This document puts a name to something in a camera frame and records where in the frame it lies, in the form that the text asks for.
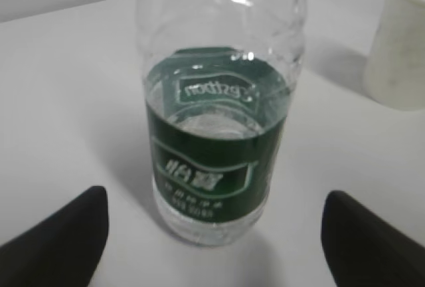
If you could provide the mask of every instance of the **brand logo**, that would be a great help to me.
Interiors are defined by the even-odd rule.
[[[204,199],[225,199],[245,191],[257,162],[229,167],[201,165],[152,137],[155,165],[163,176]]]
[[[260,93],[255,83],[235,73],[184,76],[177,87],[178,101],[232,102],[256,112]]]

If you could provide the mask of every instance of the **clear plastic bottle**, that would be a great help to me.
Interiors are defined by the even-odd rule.
[[[304,51],[305,0],[137,0],[153,192],[210,246],[260,217]]]

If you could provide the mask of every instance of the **bottle label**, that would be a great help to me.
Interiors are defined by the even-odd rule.
[[[160,62],[145,87],[153,172],[164,200],[206,223],[235,221],[257,209],[269,191],[290,99],[282,76],[249,54],[195,48]],[[226,111],[239,116],[248,134],[202,136],[203,129],[208,136],[220,129],[215,118],[227,118]],[[214,119],[202,126],[193,119],[192,133],[179,127],[207,112]]]
[[[159,192],[180,213],[209,223],[239,219],[268,194],[283,120],[247,140],[216,140],[173,127],[147,105]]]

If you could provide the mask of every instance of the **water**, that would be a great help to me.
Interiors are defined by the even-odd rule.
[[[181,64],[177,70],[176,65],[170,70],[169,64],[153,70],[146,85],[149,92],[147,106],[155,120],[166,121],[168,128],[205,139],[252,142],[284,119],[290,93],[279,74],[265,73],[249,78],[235,72],[234,68],[216,71],[215,63],[193,58],[191,64],[198,68],[190,66],[190,75],[179,73],[178,70],[185,68]],[[274,143],[275,149],[270,148],[266,154],[268,160],[273,160],[276,155],[278,142]],[[261,181],[268,184],[270,176],[271,171],[267,173],[267,179]],[[185,215],[172,206],[153,180],[155,201],[165,222],[180,237],[208,246],[230,244],[256,223],[266,204],[268,186],[265,188],[257,207],[243,217],[226,222],[206,222]]]

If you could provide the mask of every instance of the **white tabletop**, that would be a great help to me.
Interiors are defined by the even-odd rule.
[[[361,75],[382,0],[310,0],[307,62],[264,216],[215,249],[167,233],[151,196],[134,0],[0,24],[0,244],[91,185],[110,200],[94,287],[329,287],[321,213],[342,189],[425,244],[425,112]]]

